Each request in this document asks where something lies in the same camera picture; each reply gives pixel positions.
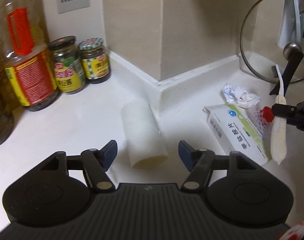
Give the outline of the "white paper towel roll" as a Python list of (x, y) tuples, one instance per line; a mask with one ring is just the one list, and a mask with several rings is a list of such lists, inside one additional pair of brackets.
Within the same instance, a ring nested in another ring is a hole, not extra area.
[(148, 169), (168, 159), (161, 132), (146, 101), (127, 103), (121, 110), (121, 117), (132, 168)]

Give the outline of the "white toothbrush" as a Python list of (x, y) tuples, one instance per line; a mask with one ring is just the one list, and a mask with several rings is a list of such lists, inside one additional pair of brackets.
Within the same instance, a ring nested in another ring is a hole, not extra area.
[[(275, 65), (278, 77), (280, 88), (277, 89), (279, 92), (275, 103), (283, 105), (286, 104), (286, 99), (284, 97), (284, 83), (281, 76), (279, 66)], [(280, 165), (281, 162), (286, 158), (287, 155), (287, 145), (286, 145), (286, 119), (281, 117), (275, 117), (272, 124), (271, 132), (271, 156), (272, 159)]]

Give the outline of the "red bottle cap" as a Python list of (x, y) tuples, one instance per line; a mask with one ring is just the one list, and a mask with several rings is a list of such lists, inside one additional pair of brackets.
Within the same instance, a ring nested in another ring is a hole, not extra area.
[(271, 123), (274, 119), (274, 115), (270, 107), (265, 106), (263, 109), (259, 111), (260, 118), (267, 122), (268, 124)]

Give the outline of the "black lid sauce jar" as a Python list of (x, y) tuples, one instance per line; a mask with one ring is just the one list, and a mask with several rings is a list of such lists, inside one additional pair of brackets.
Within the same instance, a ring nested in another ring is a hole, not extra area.
[(49, 44), (55, 62), (55, 78), (59, 89), (75, 94), (85, 85), (85, 73), (81, 66), (75, 36), (56, 39)]

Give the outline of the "checkered lid sauce jar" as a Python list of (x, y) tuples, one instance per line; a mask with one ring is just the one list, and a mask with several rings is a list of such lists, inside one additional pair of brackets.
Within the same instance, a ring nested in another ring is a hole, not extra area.
[(111, 70), (103, 38), (90, 38), (80, 42), (79, 55), (88, 83), (98, 84), (110, 78)]

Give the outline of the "red label oil bottle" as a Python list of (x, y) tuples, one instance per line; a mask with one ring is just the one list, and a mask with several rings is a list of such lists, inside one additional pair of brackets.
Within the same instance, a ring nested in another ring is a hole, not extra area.
[(18, 101), (31, 112), (48, 107), (60, 91), (33, 0), (4, 0), (0, 23), (5, 72)]

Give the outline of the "white medicine box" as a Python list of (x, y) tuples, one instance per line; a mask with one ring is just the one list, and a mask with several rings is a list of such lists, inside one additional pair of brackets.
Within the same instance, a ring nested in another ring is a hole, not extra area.
[(207, 124), (226, 154), (239, 151), (263, 166), (271, 159), (266, 153), (261, 133), (244, 111), (231, 104), (205, 108)]

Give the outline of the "white paper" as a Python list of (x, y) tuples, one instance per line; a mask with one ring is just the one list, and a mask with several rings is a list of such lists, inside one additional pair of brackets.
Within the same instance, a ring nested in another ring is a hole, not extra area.
[(229, 83), (223, 87), (226, 102), (244, 109), (255, 107), (260, 101), (260, 96), (250, 93), (244, 87), (233, 88)]

